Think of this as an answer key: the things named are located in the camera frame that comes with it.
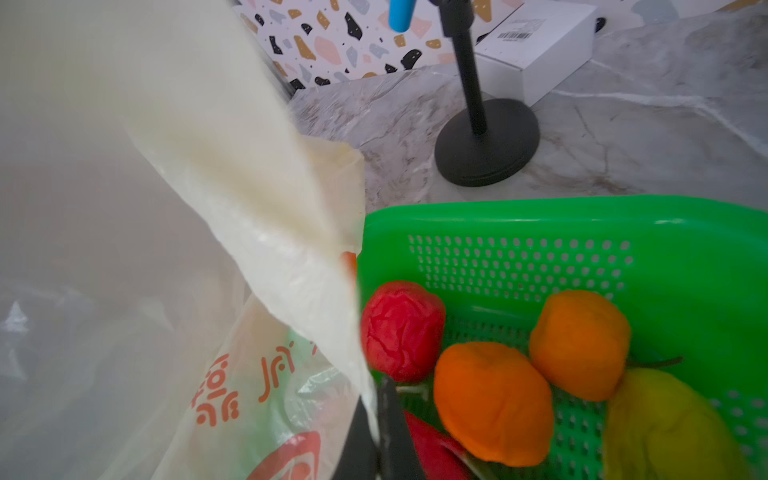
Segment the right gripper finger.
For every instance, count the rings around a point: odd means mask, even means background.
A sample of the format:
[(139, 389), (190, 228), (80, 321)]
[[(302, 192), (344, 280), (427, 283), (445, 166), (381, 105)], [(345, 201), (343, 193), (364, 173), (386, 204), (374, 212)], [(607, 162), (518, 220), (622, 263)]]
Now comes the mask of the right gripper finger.
[(424, 480), (426, 474), (391, 377), (381, 378), (377, 401), (376, 420), (369, 419), (363, 402), (358, 401), (332, 479)]

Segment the pink toy dragon fruit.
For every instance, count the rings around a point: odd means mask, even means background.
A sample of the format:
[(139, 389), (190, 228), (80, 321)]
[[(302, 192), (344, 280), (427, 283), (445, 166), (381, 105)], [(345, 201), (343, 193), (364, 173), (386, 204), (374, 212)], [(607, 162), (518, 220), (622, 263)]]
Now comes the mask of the pink toy dragon fruit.
[(408, 411), (405, 411), (404, 415), (427, 479), (470, 480), (473, 478), (470, 469), (454, 453), (455, 449), (449, 447), (449, 445), (455, 445), (451, 437), (437, 431)]

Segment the orange toy fruit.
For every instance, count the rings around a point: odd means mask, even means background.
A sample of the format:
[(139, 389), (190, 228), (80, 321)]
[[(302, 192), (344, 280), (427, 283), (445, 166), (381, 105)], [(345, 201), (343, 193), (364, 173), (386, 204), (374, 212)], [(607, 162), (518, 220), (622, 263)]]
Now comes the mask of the orange toy fruit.
[(532, 467), (548, 456), (552, 390), (519, 350), (495, 342), (448, 347), (436, 364), (433, 396), (445, 430), (478, 459)]
[(614, 394), (625, 370), (631, 327), (609, 300), (588, 291), (551, 295), (529, 339), (534, 367), (559, 389), (591, 402)]

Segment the red toy apple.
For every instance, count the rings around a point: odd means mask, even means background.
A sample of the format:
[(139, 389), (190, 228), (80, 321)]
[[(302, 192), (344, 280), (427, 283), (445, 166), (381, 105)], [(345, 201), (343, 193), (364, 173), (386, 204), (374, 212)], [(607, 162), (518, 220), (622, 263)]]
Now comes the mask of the red toy apple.
[(396, 382), (424, 380), (440, 356), (445, 322), (443, 301), (421, 285), (381, 285), (365, 305), (360, 325), (369, 367)]

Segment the yellow-green toy mango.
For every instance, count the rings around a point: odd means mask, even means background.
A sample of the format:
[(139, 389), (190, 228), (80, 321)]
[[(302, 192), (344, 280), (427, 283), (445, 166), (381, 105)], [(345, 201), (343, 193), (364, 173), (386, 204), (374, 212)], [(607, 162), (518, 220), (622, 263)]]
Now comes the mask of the yellow-green toy mango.
[(675, 376), (626, 370), (607, 402), (606, 479), (750, 479), (739, 443), (711, 403)]

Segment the yellow plastic bag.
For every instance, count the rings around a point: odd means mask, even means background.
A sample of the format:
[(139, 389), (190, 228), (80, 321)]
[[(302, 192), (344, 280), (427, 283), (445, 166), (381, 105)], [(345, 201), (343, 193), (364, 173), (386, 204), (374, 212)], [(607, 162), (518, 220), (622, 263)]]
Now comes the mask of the yellow plastic bag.
[(361, 479), (361, 154), (228, 1), (1, 5), (1, 475)]

